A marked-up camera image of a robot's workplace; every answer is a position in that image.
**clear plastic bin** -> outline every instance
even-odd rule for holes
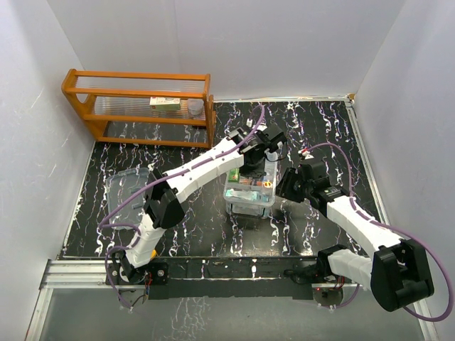
[[[227,172],[223,197],[226,212],[238,215],[267,218],[275,203],[277,181],[277,153],[268,153],[265,161],[265,175],[261,178],[235,177],[235,170]]]
[[[109,213],[132,194],[143,188],[149,179],[148,168],[131,168],[118,172],[106,179],[107,209]],[[144,195],[134,198],[123,210],[110,219],[110,223],[126,222],[138,225],[142,220]]]

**gray wall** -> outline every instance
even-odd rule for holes
[[[81,67],[44,0],[0,0],[2,340],[23,340],[61,248],[92,139],[60,84]]]
[[[85,69],[211,73],[217,99],[356,92],[404,0],[48,0]]]
[[[455,278],[455,3],[408,1],[356,97],[355,110],[392,223],[428,241]],[[432,315],[447,289],[433,267]],[[453,340],[455,315],[437,324]]]

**purple cable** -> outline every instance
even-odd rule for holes
[[[257,105],[254,109],[256,110],[256,108],[258,107],[261,107],[261,115],[259,117],[259,119],[257,120],[256,122],[256,125],[253,127],[253,129],[250,131],[250,133],[248,135],[246,135],[246,137],[241,140],[241,142],[239,142],[238,144],[236,144],[234,147],[232,147],[229,151],[222,151],[221,153],[219,153],[215,158],[222,158],[223,156],[226,156],[230,153],[232,153],[233,151],[236,151],[238,150],[241,146],[243,146],[245,143],[248,142],[248,140],[250,140],[250,138],[253,136],[253,134],[257,131],[257,129],[259,128],[259,125],[262,123],[262,120],[264,119],[264,115],[265,115],[265,110],[264,110],[264,105],[262,104],[259,104]],[[207,158],[205,160],[202,160],[201,162],[195,164],[192,169],[195,169],[197,167],[201,167],[202,165],[205,165],[206,163],[208,162],[211,162],[213,159],[212,158]],[[132,225],[132,224],[124,224],[124,223],[118,223],[118,224],[107,224],[107,222],[109,222],[109,219],[111,219],[112,217],[114,217],[114,215],[116,215],[122,208],[124,208],[125,206],[127,206],[132,200],[134,200],[137,196],[141,195],[143,192],[149,190],[150,188],[154,187],[155,185],[158,185],[159,183],[162,183],[164,181],[167,181],[169,179],[172,179],[172,178],[175,178],[177,176],[180,176],[180,175],[184,175],[186,173],[188,173],[190,170],[189,169],[183,169],[181,170],[180,172],[177,172],[173,175],[167,175],[167,176],[164,176],[162,178],[159,178],[158,180],[155,180],[153,181],[152,183],[149,183],[147,186],[141,188],[140,190],[138,190],[137,192],[135,192],[133,195],[131,195],[129,198],[127,198],[124,202],[122,202],[122,204],[120,204],[119,206],[117,206],[115,208],[115,210],[113,210],[112,212],[110,212],[108,215],[106,215],[106,217],[104,217],[101,222],[98,224],[98,228],[99,229],[104,229],[104,228],[108,228],[108,227],[117,227],[117,226],[128,226],[128,227],[131,227],[133,228],[139,235],[141,234],[140,233],[140,230],[139,228],[136,226],[136,225]],[[131,245],[130,248],[134,247],[137,243],[139,242],[139,238],[136,238],[136,241],[133,243],[133,245]],[[115,287],[115,284],[114,284],[114,281],[112,280],[112,277],[111,277],[111,274],[109,273],[108,271],[108,268],[109,268],[109,265],[108,265],[108,261],[109,261],[109,256],[110,254],[112,254],[114,251],[126,251],[128,249],[130,249],[128,247],[112,247],[109,251],[106,252],[106,257],[105,257],[105,268],[106,268],[106,275],[107,275],[107,280],[109,281],[109,284],[111,285],[112,289],[115,291],[115,293],[117,294],[117,297],[119,298],[120,302],[123,303],[124,306],[126,306],[128,309],[132,309],[132,305],[129,304],[128,302],[125,301],[125,299],[122,297],[122,295],[120,295],[120,292],[117,290],[117,288]]]
[[[366,217],[364,214],[362,214],[362,212],[358,211],[358,208],[357,208],[357,205],[355,203],[355,199],[354,199],[354,191],[353,191],[353,179],[352,179],[352,171],[351,171],[351,168],[350,168],[350,162],[349,162],[349,159],[347,157],[347,155],[345,154],[345,152],[343,151],[343,149],[341,149],[340,146],[337,146],[336,144],[332,144],[330,142],[324,142],[322,144],[316,144],[315,146],[312,146],[311,148],[308,148],[307,151],[312,151],[313,149],[315,148],[319,148],[319,147],[322,147],[322,146],[330,146],[330,147],[334,147],[336,149],[338,149],[341,153],[341,155],[343,155],[345,161],[346,161],[346,164],[348,165],[348,176],[349,176],[349,196],[350,196],[350,206],[353,208],[353,210],[356,211],[356,213],[358,215],[360,215],[364,220],[369,220],[369,217]],[[449,317],[449,315],[451,314],[453,308],[454,308],[454,289],[453,289],[453,283],[450,279],[450,276],[449,276],[449,272],[447,271],[447,269],[445,268],[445,266],[443,265],[442,263],[442,260],[436,255],[436,253],[428,246],[428,244],[426,244],[425,242],[423,242],[420,238],[417,238],[415,237],[414,235],[410,234],[409,232],[406,232],[404,231],[403,229],[400,229],[399,227],[396,227],[396,226],[392,226],[392,225],[387,225],[387,224],[383,224],[381,222],[378,222],[376,220],[370,220],[369,223],[373,224],[373,225],[376,225],[376,226],[379,226],[379,227],[384,227],[386,229],[389,229],[393,232],[396,232],[396,233],[399,233],[399,234],[403,234],[404,236],[410,238],[410,239],[413,239],[415,240],[417,243],[419,243],[420,245],[422,245],[424,247],[425,250],[427,250],[427,252],[429,253],[429,255],[434,259],[434,261],[436,262],[437,266],[439,267],[439,269],[441,270],[442,272],[442,276],[444,276],[444,279],[446,280],[446,285],[447,285],[447,289],[449,291],[449,302],[447,303],[447,308],[446,310],[440,315],[440,316],[437,316],[435,318],[429,318],[427,316],[423,316],[423,315],[420,315],[412,310],[410,310],[408,307],[404,307],[404,309],[409,313],[411,314],[412,316],[416,317],[416,318],[419,318],[420,320],[423,320],[423,321],[427,321],[427,322],[440,322],[442,320],[445,320],[446,318]],[[358,292],[358,287],[359,285],[357,285],[357,288],[356,290],[354,291],[354,294],[350,297],[349,300],[347,300],[345,303],[343,303],[342,305],[339,305],[339,308],[341,308],[342,306],[345,306],[345,305],[348,305],[355,297],[355,295],[357,295],[357,292]]]

